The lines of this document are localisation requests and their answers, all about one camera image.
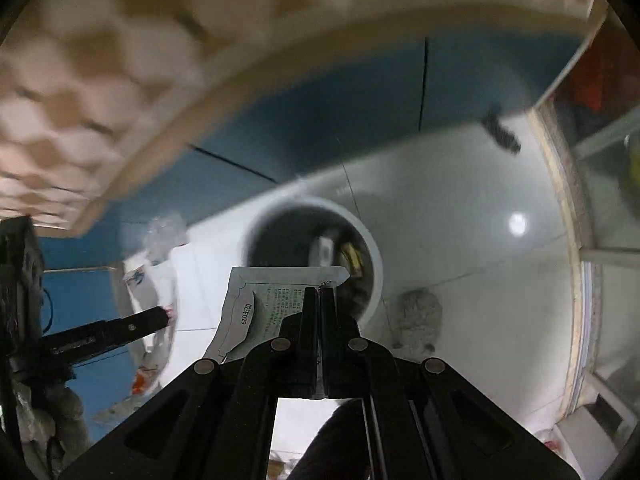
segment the black cable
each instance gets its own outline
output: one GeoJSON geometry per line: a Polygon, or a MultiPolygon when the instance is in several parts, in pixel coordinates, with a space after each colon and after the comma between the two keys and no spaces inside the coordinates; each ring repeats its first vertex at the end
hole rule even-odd
{"type": "Polygon", "coordinates": [[[47,299],[49,300],[49,307],[51,309],[49,322],[47,323],[46,327],[44,327],[44,330],[42,330],[42,335],[45,335],[51,329],[51,325],[53,325],[53,300],[51,299],[51,295],[49,294],[49,291],[46,288],[44,288],[43,290],[44,290],[44,293],[47,295],[47,299]]]}

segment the plastic bag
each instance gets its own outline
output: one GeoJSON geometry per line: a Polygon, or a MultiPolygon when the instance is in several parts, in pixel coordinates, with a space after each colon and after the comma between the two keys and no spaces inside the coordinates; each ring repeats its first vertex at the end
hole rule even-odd
{"type": "Polygon", "coordinates": [[[31,405],[28,386],[15,384],[15,394],[24,460],[36,478],[56,478],[91,446],[82,401],[64,384],[45,388],[46,410],[31,405]]]}
{"type": "Polygon", "coordinates": [[[169,315],[169,323],[147,341],[146,351],[132,380],[130,396],[95,415],[94,420],[98,423],[115,426],[160,388],[159,377],[169,361],[178,317],[177,276],[170,255],[174,247],[187,241],[184,222],[178,213],[154,218],[149,223],[144,238],[146,263],[127,272],[124,282],[137,311],[161,306],[169,315]]]}

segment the trash bin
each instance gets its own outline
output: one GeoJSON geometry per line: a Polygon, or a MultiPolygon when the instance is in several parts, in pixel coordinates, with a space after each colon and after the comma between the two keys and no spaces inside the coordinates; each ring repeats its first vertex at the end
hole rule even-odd
{"type": "Polygon", "coordinates": [[[318,237],[331,233],[337,253],[350,245],[362,269],[338,288],[338,304],[365,326],[382,296],[382,258],[371,233],[350,211],[330,200],[300,197],[280,202],[258,218],[250,229],[244,254],[250,267],[306,267],[318,237]]]}

